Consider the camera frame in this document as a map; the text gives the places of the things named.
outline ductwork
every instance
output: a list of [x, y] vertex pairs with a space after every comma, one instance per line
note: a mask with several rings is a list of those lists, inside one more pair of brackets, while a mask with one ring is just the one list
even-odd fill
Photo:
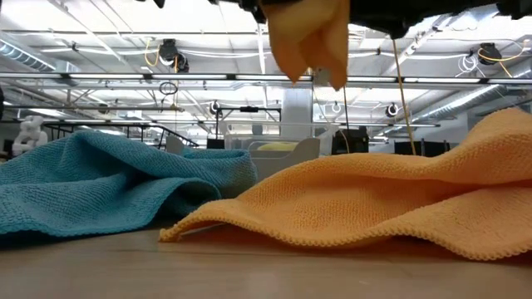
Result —
[[0, 32], [0, 55], [20, 62], [36, 71], [56, 70], [53, 63], [45, 61], [38, 54], [33, 54], [31, 49], [27, 49], [27, 47], [18, 44], [3, 32]]
[[[509, 69], [514, 78], [528, 78], [532, 72], [532, 59], [521, 62], [517, 66]], [[507, 76], [501, 72], [495, 77]], [[457, 115], [470, 108], [497, 100], [510, 93], [507, 86], [501, 84], [488, 85], [477, 88], [473, 91], [461, 91], [455, 93], [444, 100], [440, 100], [434, 105], [416, 113], [412, 122], [422, 122], [429, 119], [442, 119], [450, 115]]]

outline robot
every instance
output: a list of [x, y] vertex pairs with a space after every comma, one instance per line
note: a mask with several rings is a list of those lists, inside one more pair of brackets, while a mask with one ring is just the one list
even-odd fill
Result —
[[13, 156], [18, 156], [48, 143], [48, 135], [41, 131], [42, 116], [29, 115], [20, 124], [20, 133], [13, 142]]

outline blue towel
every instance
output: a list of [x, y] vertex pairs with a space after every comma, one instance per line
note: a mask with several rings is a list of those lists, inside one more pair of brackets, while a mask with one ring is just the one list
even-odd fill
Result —
[[56, 237], [142, 228], [162, 207], [182, 218], [254, 185], [249, 153], [168, 154], [138, 141], [82, 131], [0, 166], [0, 234]]

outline knitted fabric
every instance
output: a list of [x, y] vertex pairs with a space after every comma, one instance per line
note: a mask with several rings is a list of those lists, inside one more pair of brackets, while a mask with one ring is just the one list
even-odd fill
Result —
[[130, 231], [145, 226], [161, 206], [182, 218], [202, 203], [239, 195], [255, 180], [244, 151], [179, 156], [82, 131], [0, 166], [0, 234]]
[[293, 166], [173, 228], [222, 222], [294, 246], [344, 248], [390, 236], [430, 240], [470, 259], [532, 248], [532, 116], [503, 110], [435, 158], [345, 154]]

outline ceiling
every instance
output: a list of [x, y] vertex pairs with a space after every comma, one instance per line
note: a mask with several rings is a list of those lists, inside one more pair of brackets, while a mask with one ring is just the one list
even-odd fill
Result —
[[[157, 8], [152, 2], [133, 0], [67, 0], [64, 3], [68, 13], [79, 22], [45, 0], [3, 0], [0, 29], [21, 45], [42, 54], [45, 59], [68, 61], [81, 72], [169, 72], [168, 67], [161, 64], [149, 66], [143, 52], [145, 49], [155, 50], [163, 38], [175, 38], [176, 46], [189, 61], [191, 73], [281, 74], [270, 53], [267, 28], [259, 27], [251, 14], [233, 3], [222, 2], [215, 6], [207, 0], [173, 0], [168, 1], [164, 9]], [[399, 49], [409, 47], [422, 37], [436, 19], [428, 18], [412, 27], [404, 38], [397, 41]], [[87, 34], [87, 30], [96, 35]], [[403, 76], [498, 76], [503, 71], [499, 64], [478, 65], [478, 69], [463, 72], [460, 67], [464, 58], [448, 57], [468, 54], [470, 49], [478, 49], [481, 42], [493, 42], [505, 57], [515, 56], [521, 52], [523, 41], [529, 38], [530, 32], [531, 17], [518, 21], [508, 17], [489, 17], [482, 22], [463, 17], [423, 40], [413, 56], [401, 64], [401, 73]], [[120, 53], [123, 59], [119, 61], [109, 55], [102, 43]], [[79, 51], [73, 51], [72, 45], [76, 45]], [[373, 55], [377, 49], [381, 49], [383, 55]], [[392, 41], [385, 34], [350, 25], [349, 51], [349, 75], [397, 75], [394, 69], [386, 72], [395, 62], [393, 56], [384, 55], [393, 51]], [[261, 67], [261, 52], [264, 53], [264, 68]], [[506, 66], [519, 64], [529, 56], [525, 51], [519, 58], [508, 61]], [[155, 61], [155, 54], [149, 54], [147, 59]], [[28, 69], [0, 57], [0, 71]], [[215, 87], [206, 91], [190, 90], [186, 94], [180, 91], [176, 100], [185, 108], [184, 113], [145, 111], [142, 117], [147, 120], [212, 120], [212, 115], [205, 112], [214, 100], [224, 106], [280, 107], [285, 100], [286, 88], [244, 86], [234, 91]], [[63, 100], [67, 98], [66, 90], [46, 89], [43, 92]], [[72, 94], [78, 97], [83, 92], [73, 91]], [[406, 89], [405, 96], [411, 109], [415, 110], [453, 92], [437, 88]], [[156, 93], [157, 101], [163, 98]], [[350, 121], [385, 120], [382, 108], [389, 103], [401, 102], [397, 88], [347, 88], [346, 98]], [[315, 101], [329, 121], [345, 121], [344, 116], [334, 109], [342, 105], [343, 100], [342, 91], [336, 92], [327, 87], [315, 89]], [[98, 90], [82, 96], [79, 103], [95, 105], [104, 102], [144, 107], [152, 105], [153, 98], [142, 89]], [[166, 105], [171, 102], [171, 97], [165, 99]], [[314, 109], [313, 118], [323, 121], [322, 112]], [[229, 119], [267, 120], [268, 116], [265, 113], [235, 112]], [[206, 134], [197, 128], [187, 130], [192, 135]]]

